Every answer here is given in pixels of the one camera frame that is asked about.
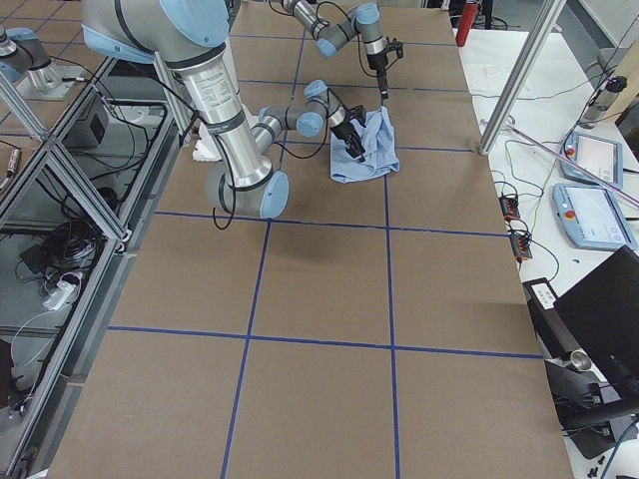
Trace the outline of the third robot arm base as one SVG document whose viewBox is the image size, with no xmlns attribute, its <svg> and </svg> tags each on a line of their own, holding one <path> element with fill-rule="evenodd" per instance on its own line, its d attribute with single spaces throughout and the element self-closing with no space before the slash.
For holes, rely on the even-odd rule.
<svg viewBox="0 0 639 479">
<path fill-rule="evenodd" d="M 87 80 L 82 66 L 58 65 L 26 27 L 1 26 L 1 74 L 29 100 L 62 101 Z"/>
</svg>

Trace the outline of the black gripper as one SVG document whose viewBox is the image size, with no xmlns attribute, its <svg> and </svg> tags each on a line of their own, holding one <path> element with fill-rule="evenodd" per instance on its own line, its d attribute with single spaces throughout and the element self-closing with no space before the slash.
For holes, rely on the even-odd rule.
<svg viewBox="0 0 639 479">
<path fill-rule="evenodd" d="M 342 122 L 332 128 L 332 133 L 345 144 L 348 155 L 358 163 L 364 161 L 365 149 L 359 135 L 351 122 Z"/>
<path fill-rule="evenodd" d="M 386 76 L 386 69 L 389 65 L 387 51 L 383 49 L 377 53 L 367 53 L 366 60 L 368 66 L 375 71 L 376 81 L 380 95 L 380 101 L 383 103 L 388 100 L 388 82 Z"/>
</svg>

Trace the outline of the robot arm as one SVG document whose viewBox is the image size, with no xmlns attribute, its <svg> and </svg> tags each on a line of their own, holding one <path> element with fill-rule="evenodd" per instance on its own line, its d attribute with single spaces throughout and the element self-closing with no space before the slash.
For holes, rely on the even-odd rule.
<svg viewBox="0 0 639 479">
<path fill-rule="evenodd" d="M 357 47 L 358 61 L 362 71 L 375 78 L 380 103 L 388 99 L 388 69 L 403 57 L 403 43 L 390 39 L 382 32 L 380 10 L 376 3 L 367 2 L 350 8 L 348 11 L 332 1 L 313 6 L 309 1 L 276 1 L 280 9 L 268 1 L 269 7 L 277 14 L 295 18 L 312 36 L 320 54 L 330 59 L 350 41 L 356 40 L 362 45 L 367 66 L 363 65 L 361 47 Z M 320 14 L 320 7 L 335 7 L 342 19 L 332 24 Z"/>
<path fill-rule="evenodd" d="M 312 137 L 329 127 L 350 156 L 362 160 L 364 148 L 351 120 L 363 122 L 363 108 L 347 109 L 320 81 L 311 84 L 303 107 L 268 107 L 250 124 L 224 62 L 230 31 L 225 2 L 85 1 L 82 12 L 90 49 L 140 64 L 161 58 L 181 77 L 221 156 L 207 179 L 215 209 L 261 219 L 274 219 L 284 211 L 289 178 L 265 155 L 284 130 Z"/>
</svg>

